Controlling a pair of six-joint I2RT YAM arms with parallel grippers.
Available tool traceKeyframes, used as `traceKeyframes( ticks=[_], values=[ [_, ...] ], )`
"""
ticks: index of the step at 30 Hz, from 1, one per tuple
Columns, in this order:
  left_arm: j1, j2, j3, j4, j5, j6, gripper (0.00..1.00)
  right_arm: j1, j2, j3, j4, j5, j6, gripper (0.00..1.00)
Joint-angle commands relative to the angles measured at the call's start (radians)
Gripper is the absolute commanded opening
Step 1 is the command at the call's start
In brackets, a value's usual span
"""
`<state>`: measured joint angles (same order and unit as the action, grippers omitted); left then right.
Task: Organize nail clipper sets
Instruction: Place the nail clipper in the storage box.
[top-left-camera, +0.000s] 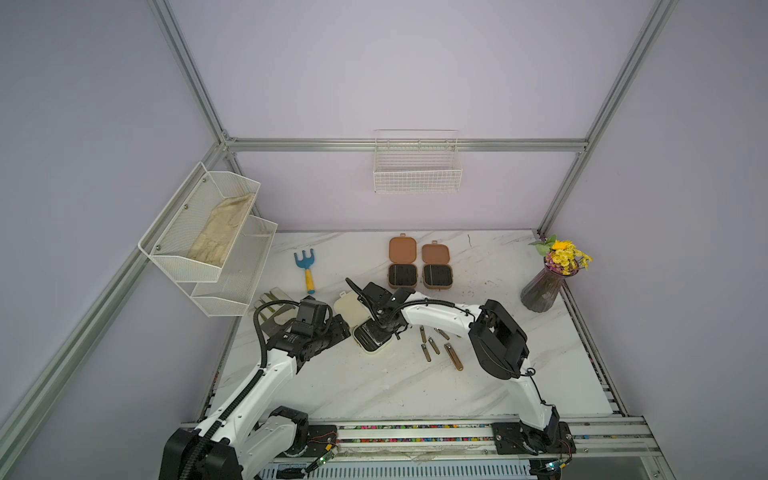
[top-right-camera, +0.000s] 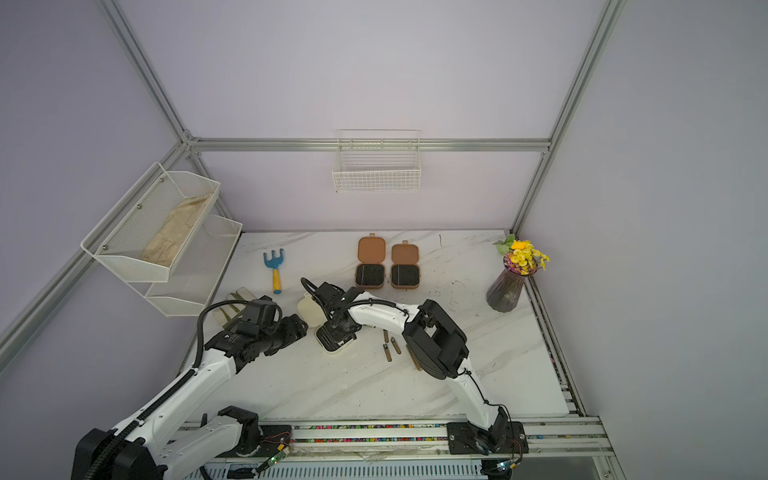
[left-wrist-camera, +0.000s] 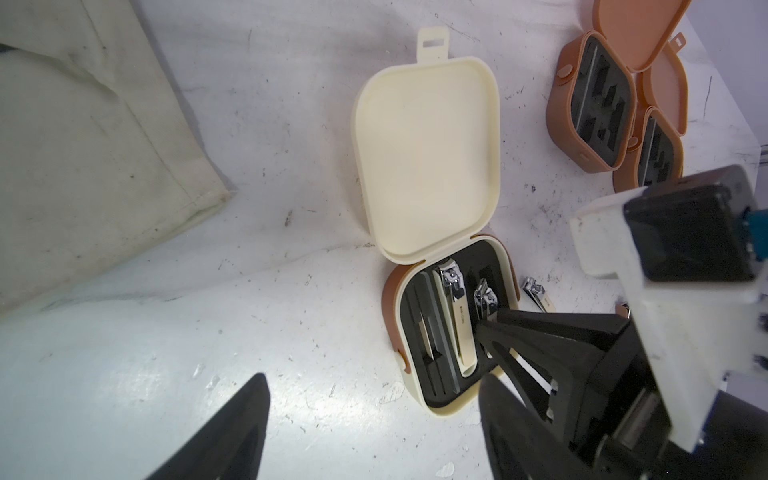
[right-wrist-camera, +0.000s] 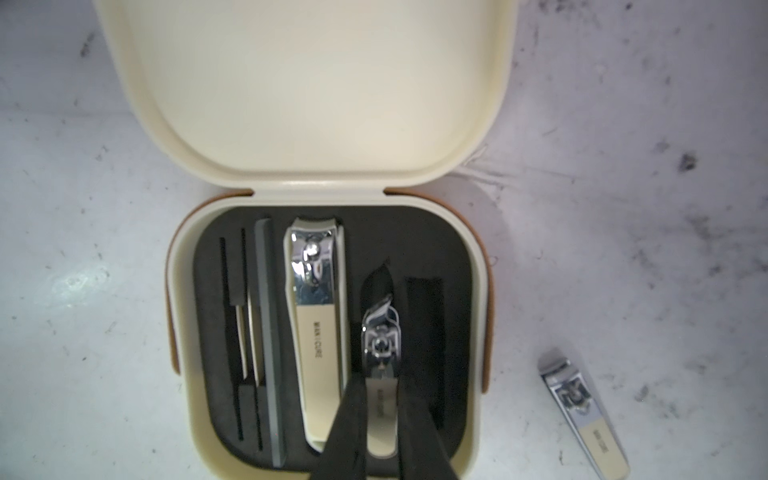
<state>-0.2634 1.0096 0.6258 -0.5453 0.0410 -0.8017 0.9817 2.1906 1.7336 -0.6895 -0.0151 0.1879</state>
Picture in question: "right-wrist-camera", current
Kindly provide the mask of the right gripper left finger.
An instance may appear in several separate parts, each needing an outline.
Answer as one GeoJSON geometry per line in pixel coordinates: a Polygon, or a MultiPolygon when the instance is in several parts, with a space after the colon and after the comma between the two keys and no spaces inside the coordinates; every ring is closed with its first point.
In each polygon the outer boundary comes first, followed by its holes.
{"type": "Polygon", "coordinates": [[[367,470],[367,390],[360,373],[351,375],[311,480],[363,480],[367,470]]]}

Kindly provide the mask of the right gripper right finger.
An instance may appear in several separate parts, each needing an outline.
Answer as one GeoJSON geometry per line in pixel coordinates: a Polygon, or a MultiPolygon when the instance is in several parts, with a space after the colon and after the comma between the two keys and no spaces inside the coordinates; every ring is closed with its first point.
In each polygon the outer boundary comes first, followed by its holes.
{"type": "Polygon", "coordinates": [[[409,376],[399,379],[397,414],[399,478],[457,480],[426,399],[409,376]]]}

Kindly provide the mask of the small cream clipper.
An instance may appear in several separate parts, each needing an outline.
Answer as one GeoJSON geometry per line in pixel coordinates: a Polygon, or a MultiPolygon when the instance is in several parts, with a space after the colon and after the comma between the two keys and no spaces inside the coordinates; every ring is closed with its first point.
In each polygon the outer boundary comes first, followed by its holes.
{"type": "Polygon", "coordinates": [[[538,371],[598,477],[627,479],[628,459],[584,371],[557,348],[540,357],[538,371]]]}
{"type": "Polygon", "coordinates": [[[387,294],[364,314],[362,366],[367,393],[367,451],[377,459],[397,453],[397,389],[402,356],[399,314],[387,294]]]}

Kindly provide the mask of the large cream nail clipper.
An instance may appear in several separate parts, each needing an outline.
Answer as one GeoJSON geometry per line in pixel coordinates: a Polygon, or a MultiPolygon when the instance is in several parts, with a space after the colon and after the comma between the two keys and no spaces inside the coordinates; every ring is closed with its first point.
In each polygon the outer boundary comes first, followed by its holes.
{"type": "Polygon", "coordinates": [[[345,230],[298,218],[283,247],[304,435],[322,452],[351,372],[345,230]]]}

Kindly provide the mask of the cream nail clipper case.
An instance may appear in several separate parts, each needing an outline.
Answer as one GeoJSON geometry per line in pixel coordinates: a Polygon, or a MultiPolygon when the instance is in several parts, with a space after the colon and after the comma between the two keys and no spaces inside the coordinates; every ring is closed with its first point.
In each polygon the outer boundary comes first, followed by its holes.
{"type": "Polygon", "coordinates": [[[493,277],[472,226],[417,192],[480,146],[511,71],[514,1],[98,1],[123,91],[153,142],[225,189],[179,225],[165,266],[172,366],[191,435],[222,479],[272,479],[208,415],[193,252],[236,207],[408,206],[444,219],[471,265],[467,424],[452,467],[477,457],[490,381],[493,277]]]}

